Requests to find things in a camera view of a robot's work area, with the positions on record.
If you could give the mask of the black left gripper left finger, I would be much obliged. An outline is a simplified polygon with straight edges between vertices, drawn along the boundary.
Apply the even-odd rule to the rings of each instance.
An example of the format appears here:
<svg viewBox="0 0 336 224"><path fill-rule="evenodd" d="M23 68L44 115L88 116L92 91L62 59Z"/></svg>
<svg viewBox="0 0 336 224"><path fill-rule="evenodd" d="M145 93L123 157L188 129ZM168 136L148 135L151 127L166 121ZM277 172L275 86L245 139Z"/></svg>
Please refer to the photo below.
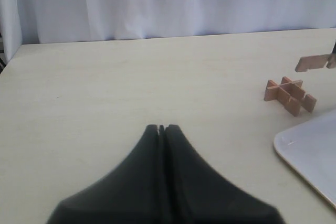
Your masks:
<svg viewBox="0 0 336 224"><path fill-rule="evenodd" d="M158 128L148 125L113 171L62 200L48 223L162 223L158 140Z"/></svg>

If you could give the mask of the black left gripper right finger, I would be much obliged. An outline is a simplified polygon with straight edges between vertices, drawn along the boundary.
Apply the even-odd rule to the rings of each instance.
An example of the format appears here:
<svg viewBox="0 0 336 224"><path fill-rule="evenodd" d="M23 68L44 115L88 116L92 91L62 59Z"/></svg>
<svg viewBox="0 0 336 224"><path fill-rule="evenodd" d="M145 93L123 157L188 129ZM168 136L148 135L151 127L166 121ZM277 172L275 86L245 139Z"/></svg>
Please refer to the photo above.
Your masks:
<svg viewBox="0 0 336 224"><path fill-rule="evenodd" d="M173 223L284 223L279 211L222 177L177 125L160 126Z"/></svg>

